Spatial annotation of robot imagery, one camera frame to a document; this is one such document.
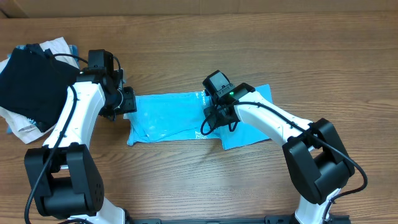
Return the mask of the light blue printed t-shirt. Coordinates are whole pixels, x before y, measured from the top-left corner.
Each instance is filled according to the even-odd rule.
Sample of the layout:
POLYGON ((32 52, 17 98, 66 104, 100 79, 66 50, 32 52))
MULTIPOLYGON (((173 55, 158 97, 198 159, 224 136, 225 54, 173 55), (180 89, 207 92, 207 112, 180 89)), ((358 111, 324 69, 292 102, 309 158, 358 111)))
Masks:
POLYGON ((220 139, 222 148, 229 150, 269 139, 258 129, 243 123, 238 123, 233 132, 222 126, 207 136, 202 135, 203 110, 210 103, 210 97, 204 91, 137 96, 137 111, 124 115, 131 123, 127 145, 220 139))

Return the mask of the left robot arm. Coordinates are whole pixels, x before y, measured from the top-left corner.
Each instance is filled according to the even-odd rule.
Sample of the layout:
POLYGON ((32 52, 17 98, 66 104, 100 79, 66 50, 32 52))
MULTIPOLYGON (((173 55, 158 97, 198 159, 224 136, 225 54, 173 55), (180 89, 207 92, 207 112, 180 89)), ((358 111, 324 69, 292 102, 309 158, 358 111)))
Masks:
POLYGON ((86 75, 67 88, 58 122, 42 147, 28 149, 24 165, 31 191, 24 221, 34 203, 43 217, 61 223, 132 223, 124 208, 104 196, 104 183, 90 154, 98 116, 115 118, 136 110, 134 90, 123 85, 123 70, 86 75))

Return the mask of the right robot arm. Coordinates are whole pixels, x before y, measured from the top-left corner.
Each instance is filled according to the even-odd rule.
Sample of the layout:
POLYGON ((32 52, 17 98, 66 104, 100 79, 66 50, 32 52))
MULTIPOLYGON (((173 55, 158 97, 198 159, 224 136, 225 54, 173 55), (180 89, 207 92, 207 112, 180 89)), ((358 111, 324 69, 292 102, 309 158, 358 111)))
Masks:
POLYGON ((350 223, 348 216, 332 215, 335 200, 354 175, 355 164, 335 129, 326 119, 298 118, 267 101, 247 83, 205 83, 212 105, 204 122, 211 130, 248 124, 283 150, 290 179, 300 194, 293 215, 270 216, 267 223, 350 223))

